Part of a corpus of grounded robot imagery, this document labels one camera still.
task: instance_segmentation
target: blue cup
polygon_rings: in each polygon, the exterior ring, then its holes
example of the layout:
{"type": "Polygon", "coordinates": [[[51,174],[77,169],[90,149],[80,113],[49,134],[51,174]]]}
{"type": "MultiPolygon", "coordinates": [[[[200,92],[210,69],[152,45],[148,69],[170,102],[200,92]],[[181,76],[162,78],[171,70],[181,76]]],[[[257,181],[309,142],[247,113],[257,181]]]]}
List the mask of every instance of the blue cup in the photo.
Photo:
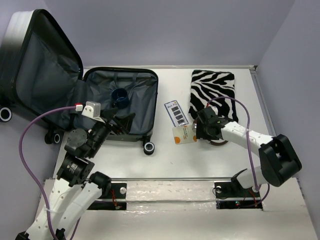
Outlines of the blue cup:
{"type": "Polygon", "coordinates": [[[113,100],[114,105],[118,109],[125,109],[128,107],[130,101],[128,98],[128,92],[124,88],[117,88],[112,91],[111,98],[113,100]]]}

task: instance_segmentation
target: zebra print towel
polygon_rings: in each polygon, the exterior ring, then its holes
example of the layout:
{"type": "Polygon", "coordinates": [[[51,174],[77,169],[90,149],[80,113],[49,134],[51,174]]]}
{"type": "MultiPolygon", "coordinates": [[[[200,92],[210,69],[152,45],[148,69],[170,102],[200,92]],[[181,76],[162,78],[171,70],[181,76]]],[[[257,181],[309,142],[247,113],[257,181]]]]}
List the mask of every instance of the zebra print towel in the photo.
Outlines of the zebra print towel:
{"type": "MultiPolygon", "coordinates": [[[[197,118],[197,112],[204,109],[210,99],[228,96],[235,97],[235,75],[231,72],[194,70],[191,80],[189,114],[197,118]]],[[[210,103],[219,117],[227,117],[238,122],[236,104],[222,98],[210,103]]]]}

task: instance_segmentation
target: purple cable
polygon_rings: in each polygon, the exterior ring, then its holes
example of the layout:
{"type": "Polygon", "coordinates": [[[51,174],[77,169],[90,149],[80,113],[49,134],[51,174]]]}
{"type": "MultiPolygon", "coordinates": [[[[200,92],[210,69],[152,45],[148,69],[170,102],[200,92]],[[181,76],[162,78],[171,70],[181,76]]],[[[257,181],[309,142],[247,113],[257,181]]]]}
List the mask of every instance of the purple cable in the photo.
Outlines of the purple cable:
{"type": "Polygon", "coordinates": [[[207,102],[207,106],[212,102],[212,101],[215,101],[215,100],[218,100],[218,99],[230,99],[232,101],[235,101],[237,102],[238,104],[240,104],[245,112],[246,112],[246,116],[248,118],[248,121],[247,121],[247,124],[246,124],[246,128],[247,128],[247,131],[246,131],[246,144],[247,144],[247,149],[248,149],[248,154],[249,154],[249,160],[250,160],[250,165],[251,165],[251,170],[252,170],[252,175],[253,175],[253,182],[254,182],[254,188],[255,190],[258,192],[261,185],[258,186],[258,182],[257,182],[257,176],[256,176],[256,171],[255,171],[255,166],[254,166],[254,161],[252,159],[252,153],[251,153],[251,144],[250,144],[250,137],[249,137],[249,127],[250,127],[250,115],[249,115],[249,111],[248,109],[246,108],[246,106],[240,102],[239,100],[233,98],[233,97],[229,97],[229,96],[218,96],[218,97],[214,97],[212,99],[210,99],[208,102],[207,102]]]}
{"type": "Polygon", "coordinates": [[[254,207],[255,205],[259,205],[260,203],[262,203],[262,202],[267,198],[267,196],[268,196],[268,194],[269,194],[269,192],[270,192],[270,184],[268,183],[267,185],[268,185],[268,189],[266,190],[266,193],[265,193],[264,197],[261,198],[260,201],[258,201],[257,203],[254,203],[254,204],[250,204],[250,205],[246,205],[246,206],[241,206],[241,208],[242,208],[242,209],[243,209],[243,208],[251,208],[251,207],[254,207]]]}
{"type": "MultiPolygon", "coordinates": [[[[41,194],[43,195],[43,199],[44,199],[44,202],[45,202],[45,207],[49,210],[50,209],[50,205],[49,205],[49,200],[48,200],[48,197],[46,195],[46,192],[44,190],[44,188],[42,187],[42,184],[40,183],[40,181],[37,179],[37,177],[34,175],[34,173],[30,170],[29,166],[27,165],[27,162],[25,160],[25,157],[24,157],[24,154],[22,152],[22,142],[24,140],[24,137],[26,135],[26,132],[28,131],[28,129],[34,124],[36,123],[37,121],[39,121],[40,119],[42,119],[43,117],[47,116],[47,115],[50,115],[50,114],[54,114],[56,112],[59,112],[59,111],[64,111],[64,110],[73,110],[73,109],[76,109],[76,106],[65,106],[65,107],[60,107],[60,108],[57,108],[57,109],[54,109],[54,110],[51,110],[51,111],[47,111],[43,114],[41,114],[40,116],[37,116],[35,119],[33,119],[29,125],[24,129],[24,131],[22,132],[21,136],[20,136],[20,140],[19,140],[19,154],[20,154],[20,158],[21,158],[21,161],[22,161],[22,164],[23,166],[25,167],[25,169],[27,170],[27,172],[29,173],[29,175],[33,178],[33,180],[35,181],[35,183],[38,185],[40,191],[41,191],[41,194]]],[[[48,220],[48,227],[49,227],[49,230],[50,230],[50,233],[53,237],[54,240],[58,240],[58,238],[56,237],[56,234],[55,234],[55,231],[52,227],[52,223],[51,223],[51,215],[50,215],[50,212],[49,211],[46,211],[46,216],[47,216],[47,220],[48,220]]],[[[75,228],[73,230],[73,234],[72,234],[72,237],[70,240],[72,240],[73,236],[75,235],[75,232],[77,230],[77,227],[78,227],[78,224],[79,224],[79,220],[77,222],[77,224],[75,225],[75,228]]]]}

